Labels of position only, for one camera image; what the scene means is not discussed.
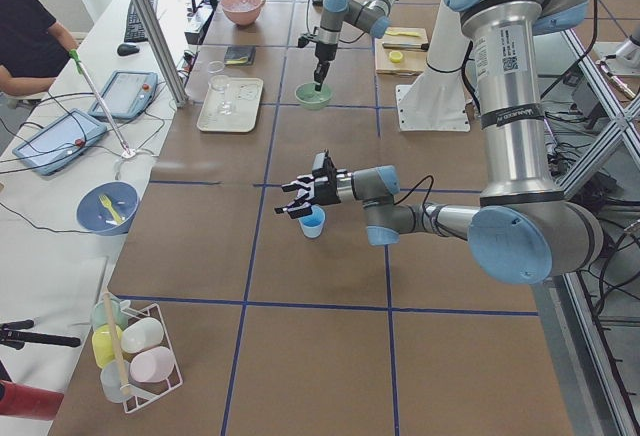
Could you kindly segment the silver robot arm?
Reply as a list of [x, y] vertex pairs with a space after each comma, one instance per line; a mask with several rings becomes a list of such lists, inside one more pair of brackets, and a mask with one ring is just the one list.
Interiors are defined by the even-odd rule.
[[436, 74], [458, 72], [467, 56], [485, 135], [488, 184], [478, 207], [423, 202], [405, 205], [393, 167], [350, 172], [319, 153], [310, 174], [292, 181], [295, 199], [283, 207], [293, 218], [313, 206], [349, 200], [363, 204], [373, 245], [426, 232], [467, 241], [479, 266], [509, 284], [536, 284], [593, 262], [603, 245], [597, 219], [568, 202], [552, 179], [544, 137], [533, 40], [569, 29], [588, 0], [442, 0], [441, 18], [455, 24], [450, 43], [433, 41]]
[[396, 0], [323, 0], [320, 25], [315, 33], [315, 90], [322, 89], [330, 63], [335, 59], [344, 23], [369, 34], [374, 39], [384, 36], [390, 26], [389, 15]]

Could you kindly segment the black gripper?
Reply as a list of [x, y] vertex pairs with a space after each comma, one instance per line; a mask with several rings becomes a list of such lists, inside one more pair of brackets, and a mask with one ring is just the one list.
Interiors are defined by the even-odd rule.
[[314, 70], [314, 90], [320, 92], [323, 88], [330, 63], [335, 59], [338, 45], [318, 41], [315, 47], [317, 66]]
[[303, 191], [310, 193], [308, 200], [294, 200], [281, 207], [275, 207], [276, 214], [287, 214], [291, 219], [299, 219], [312, 214], [313, 204], [329, 206], [355, 200], [353, 189], [353, 174], [348, 171], [338, 171], [335, 174], [299, 175], [293, 181], [281, 186], [283, 192]]

